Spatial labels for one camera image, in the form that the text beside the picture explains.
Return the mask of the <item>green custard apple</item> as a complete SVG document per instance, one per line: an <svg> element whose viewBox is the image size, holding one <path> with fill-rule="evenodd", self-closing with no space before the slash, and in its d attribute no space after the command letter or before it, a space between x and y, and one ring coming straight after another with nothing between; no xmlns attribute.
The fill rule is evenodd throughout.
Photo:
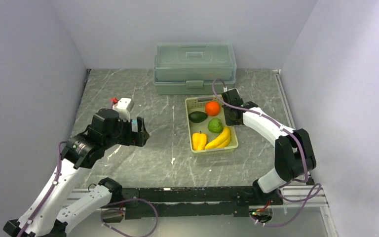
<svg viewBox="0 0 379 237"><path fill-rule="evenodd" d="M207 128L212 133L221 133L224 126L219 118L213 118L208 122Z"/></svg>

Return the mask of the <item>orange fruit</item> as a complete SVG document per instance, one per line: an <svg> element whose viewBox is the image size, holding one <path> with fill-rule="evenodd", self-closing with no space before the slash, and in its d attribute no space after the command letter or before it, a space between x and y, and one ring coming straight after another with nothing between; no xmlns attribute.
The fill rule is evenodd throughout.
<svg viewBox="0 0 379 237"><path fill-rule="evenodd" d="M209 101L205 104L204 110L208 116L214 117L220 113L221 106L217 101Z"/></svg>

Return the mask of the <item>yellow bell pepper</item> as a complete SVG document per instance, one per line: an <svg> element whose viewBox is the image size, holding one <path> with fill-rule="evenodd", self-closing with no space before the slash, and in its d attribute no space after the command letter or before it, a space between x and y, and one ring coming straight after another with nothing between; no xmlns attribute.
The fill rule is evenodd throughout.
<svg viewBox="0 0 379 237"><path fill-rule="evenodd" d="M194 151L204 150L207 144L207 135L202 132L193 133L191 136L191 144Z"/></svg>

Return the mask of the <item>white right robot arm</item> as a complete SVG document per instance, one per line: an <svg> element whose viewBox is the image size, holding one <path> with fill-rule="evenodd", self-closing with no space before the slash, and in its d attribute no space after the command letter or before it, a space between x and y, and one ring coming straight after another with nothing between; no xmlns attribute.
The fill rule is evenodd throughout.
<svg viewBox="0 0 379 237"><path fill-rule="evenodd" d="M253 129L274 146L274 167L253 182L253 201L264 205L271 193L291 181L308 181L308 172L316 167L310 136L304 129L293 129L276 121L257 104L244 102L237 89L221 94L227 125L244 125Z"/></svg>

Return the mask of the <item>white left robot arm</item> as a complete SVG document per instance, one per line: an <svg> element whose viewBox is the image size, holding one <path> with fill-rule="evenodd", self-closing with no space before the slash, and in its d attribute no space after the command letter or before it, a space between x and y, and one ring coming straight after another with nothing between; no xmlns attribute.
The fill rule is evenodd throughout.
<svg viewBox="0 0 379 237"><path fill-rule="evenodd" d="M136 131L132 123L119 109L103 108L95 113L83 132L58 148L57 165L39 196L22 216L7 221L3 231L11 237L65 237L96 209L118 206L123 201L122 185L111 178L102 179L68 207L63 205L106 150L115 145L146 144L150 136L144 118L137 117Z"/></svg>

